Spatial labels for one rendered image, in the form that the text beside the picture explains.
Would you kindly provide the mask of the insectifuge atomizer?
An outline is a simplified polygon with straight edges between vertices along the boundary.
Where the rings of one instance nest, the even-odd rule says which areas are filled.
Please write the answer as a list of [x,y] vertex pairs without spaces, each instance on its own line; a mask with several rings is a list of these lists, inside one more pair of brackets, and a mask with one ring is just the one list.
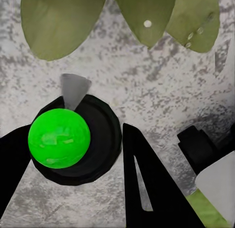
[[63,96],[43,107],[31,124],[31,160],[62,185],[94,182],[110,171],[122,150],[122,129],[110,106],[87,94],[92,81],[60,75]]

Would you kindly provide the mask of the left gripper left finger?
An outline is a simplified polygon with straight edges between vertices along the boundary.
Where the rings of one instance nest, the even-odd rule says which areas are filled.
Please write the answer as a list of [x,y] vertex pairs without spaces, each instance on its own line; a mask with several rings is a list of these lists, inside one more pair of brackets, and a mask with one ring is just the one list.
[[31,160],[30,128],[23,126],[0,138],[0,219]]

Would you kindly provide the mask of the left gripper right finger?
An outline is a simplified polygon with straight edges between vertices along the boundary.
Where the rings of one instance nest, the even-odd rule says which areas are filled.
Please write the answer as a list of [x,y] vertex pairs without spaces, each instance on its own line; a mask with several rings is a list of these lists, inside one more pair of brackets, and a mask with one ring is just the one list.
[[[142,132],[123,123],[126,228],[205,228]],[[136,157],[153,211],[141,206]]]

